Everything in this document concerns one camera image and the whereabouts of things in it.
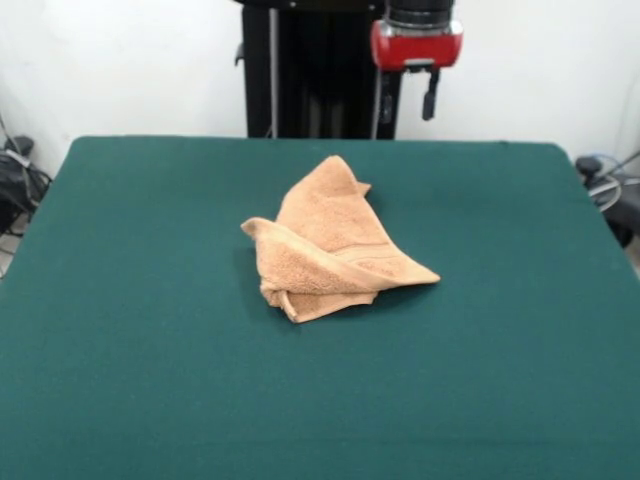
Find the tan towel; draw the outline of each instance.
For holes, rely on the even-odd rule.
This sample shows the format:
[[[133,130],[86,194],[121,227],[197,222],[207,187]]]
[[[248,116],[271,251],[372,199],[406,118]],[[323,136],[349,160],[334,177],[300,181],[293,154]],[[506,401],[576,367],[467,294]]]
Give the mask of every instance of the tan towel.
[[[289,191],[275,223],[242,225],[256,242],[262,295],[292,322],[440,280],[393,244],[364,198],[370,188],[342,158],[330,157]]]

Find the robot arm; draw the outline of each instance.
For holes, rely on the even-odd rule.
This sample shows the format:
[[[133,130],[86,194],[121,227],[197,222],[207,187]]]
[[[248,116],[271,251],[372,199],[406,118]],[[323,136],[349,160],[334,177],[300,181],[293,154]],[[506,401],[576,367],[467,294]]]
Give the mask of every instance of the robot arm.
[[[435,113],[440,70],[453,66],[462,48],[462,26],[452,21],[455,0],[387,0],[371,31],[373,58],[383,71],[430,73],[422,118]]]

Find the green table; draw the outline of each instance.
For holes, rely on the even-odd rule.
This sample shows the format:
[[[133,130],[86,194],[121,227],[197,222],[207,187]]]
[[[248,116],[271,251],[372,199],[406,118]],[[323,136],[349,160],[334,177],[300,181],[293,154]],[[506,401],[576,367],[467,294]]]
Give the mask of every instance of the green table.
[[[239,225],[333,153],[443,281],[296,326]],[[81,139],[0,288],[0,478],[640,478],[638,287],[550,145]]]

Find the white wall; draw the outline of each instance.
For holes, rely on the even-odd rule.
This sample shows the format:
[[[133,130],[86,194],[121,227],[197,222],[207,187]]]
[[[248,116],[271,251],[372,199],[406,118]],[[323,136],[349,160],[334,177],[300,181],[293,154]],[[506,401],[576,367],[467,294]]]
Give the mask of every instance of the white wall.
[[[85,134],[244,136],[231,0],[0,0],[0,109],[55,172]],[[407,79],[399,138],[553,141],[571,155],[640,146],[640,3],[458,0],[460,63],[437,118]]]

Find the black metal stand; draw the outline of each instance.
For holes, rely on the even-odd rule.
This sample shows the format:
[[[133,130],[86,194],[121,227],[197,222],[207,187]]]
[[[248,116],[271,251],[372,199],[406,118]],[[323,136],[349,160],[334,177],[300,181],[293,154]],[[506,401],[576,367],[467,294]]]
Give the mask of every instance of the black metal stand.
[[[379,72],[369,42],[381,0],[243,3],[250,137],[395,137],[402,75]]]

